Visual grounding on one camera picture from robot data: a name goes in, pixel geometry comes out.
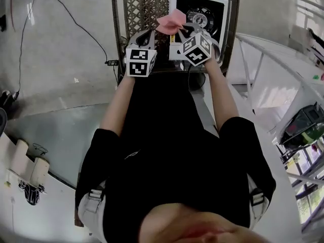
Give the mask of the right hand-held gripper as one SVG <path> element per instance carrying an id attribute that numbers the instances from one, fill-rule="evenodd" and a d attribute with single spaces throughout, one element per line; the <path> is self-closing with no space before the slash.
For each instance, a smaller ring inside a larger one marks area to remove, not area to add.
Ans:
<path id="1" fill-rule="evenodd" d="M 182 59 L 192 66 L 199 66 L 212 57 L 219 62 L 219 43 L 196 23 L 185 23 L 184 28 L 178 30 L 182 43 Z"/>

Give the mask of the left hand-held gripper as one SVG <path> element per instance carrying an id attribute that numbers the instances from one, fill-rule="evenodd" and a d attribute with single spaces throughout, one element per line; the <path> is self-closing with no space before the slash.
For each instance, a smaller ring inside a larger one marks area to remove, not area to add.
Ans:
<path id="1" fill-rule="evenodd" d="M 126 49 L 126 71 L 128 76 L 148 77 L 155 65 L 157 51 L 155 50 L 155 31 L 141 30 L 129 40 Z"/>

